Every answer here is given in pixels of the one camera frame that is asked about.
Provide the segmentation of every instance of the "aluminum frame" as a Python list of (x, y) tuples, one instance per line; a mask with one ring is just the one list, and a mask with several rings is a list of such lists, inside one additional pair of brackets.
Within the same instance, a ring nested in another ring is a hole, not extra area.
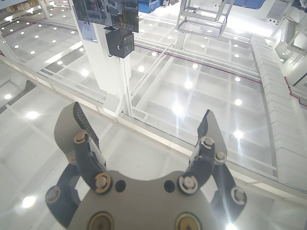
[[(223, 13), (223, 11), (224, 11), (226, 2), (227, 2), (227, 0), (222, 0), (221, 4), (219, 6), (219, 9), (216, 12), (216, 11), (204, 10), (204, 9), (201, 9), (201, 8), (195, 8), (195, 7), (191, 6), (191, 0), (182, 0), (181, 6), (180, 6), (179, 16), (178, 16), (178, 20), (177, 20), (177, 30), (180, 31), (180, 32), (183, 32), (183, 33), (189, 33), (189, 34), (194, 34), (194, 35), (198, 35), (198, 36), (203, 36), (203, 37), (208, 37), (208, 38), (211, 38), (211, 39), (219, 40), (221, 38), (225, 28), (226, 28), (227, 18), (228, 18), (228, 15), (230, 13), (230, 10), (231, 10), (235, 0), (231, 0), (229, 7), (227, 9), (227, 12), (225, 14), (225, 13)], [(214, 17), (209, 17), (209, 16), (204, 16), (204, 15), (198, 14), (198, 12), (200, 12), (200, 11), (209, 12), (209, 13), (212, 13), (213, 15), (216, 15), (216, 16), (214, 18)], [(225, 17), (222, 22), (220, 21), (221, 16)], [(187, 17), (211, 21), (211, 22), (217, 22), (217, 23), (220, 24), (220, 27), (212, 26), (212, 25), (206, 24), (206, 23), (194, 22), (192, 20), (187, 20)], [(219, 31), (218, 37), (214, 37), (214, 36), (208, 35), (208, 34), (195, 33), (195, 32), (192, 32), (190, 30), (182, 29), (182, 26), (184, 26), (185, 24), (191, 23), (191, 22), (193, 24), (199, 24), (200, 26), (208, 26), (208, 27), (211, 27), (211, 28), (219, 28), (220, 31)]]

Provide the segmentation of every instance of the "black box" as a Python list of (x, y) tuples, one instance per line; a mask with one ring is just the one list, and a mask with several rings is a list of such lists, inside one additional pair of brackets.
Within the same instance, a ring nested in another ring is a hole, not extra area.
[(134, 36), (132, 31), (117, 29), (106, 34), (110, 55), (125, 58), (134, 51)]

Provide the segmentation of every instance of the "monitor screen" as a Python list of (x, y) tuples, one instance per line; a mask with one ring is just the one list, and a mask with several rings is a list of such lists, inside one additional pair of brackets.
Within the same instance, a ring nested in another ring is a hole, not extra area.
[(72, 0), (79, 20), (138, 32), (138, 0)]

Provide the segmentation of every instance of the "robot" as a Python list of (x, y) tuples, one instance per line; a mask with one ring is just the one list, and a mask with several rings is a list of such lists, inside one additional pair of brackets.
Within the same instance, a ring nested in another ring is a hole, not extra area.
[[(226, 163), (227, 149), (212, 111), (207, 110), (185, 172), (150, 181), (108, 171), (99, 139), (78, 102), (66, 106), (55, 126), (58, 147), (69, 164), (45, 201), (68, 230), (220, 230), (235, 221), (247, 203)], [(209, 203), (200, 188), (213, 176), (218, 190)], [(90, 187), (80, 201), (82, 177)]]

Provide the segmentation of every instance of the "metal frame structure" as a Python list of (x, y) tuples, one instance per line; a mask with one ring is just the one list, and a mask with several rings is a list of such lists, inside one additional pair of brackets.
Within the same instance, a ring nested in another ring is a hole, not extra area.
[[(180, 13), (177, 20), (177, 30), (183, 33), (189, 33), (193, 35), (208, 37), (211, 39), (219, 40), (225, 30), (227, 24), (227, 18), (230, 13), (230, 10), (235, 2), (235, 0), (231, 0), (227, 12), (224, 13), (225, 5), (227, 0), (222, 0), (219, 9), (217, 12), (209, 11), (201, 8), (195, 8), (191, 5), (191, 0), (182, 0), (180, 6)], [(201, 13), (211, 13), (215, 16), (205, 16)], [(186, 29), (187, 24), (196, 24), (201, 26), (208, 26), (209, 28), (218, 29), (218, 34), (205, 34), (205, 33), (196, 33), (191, 30)]]

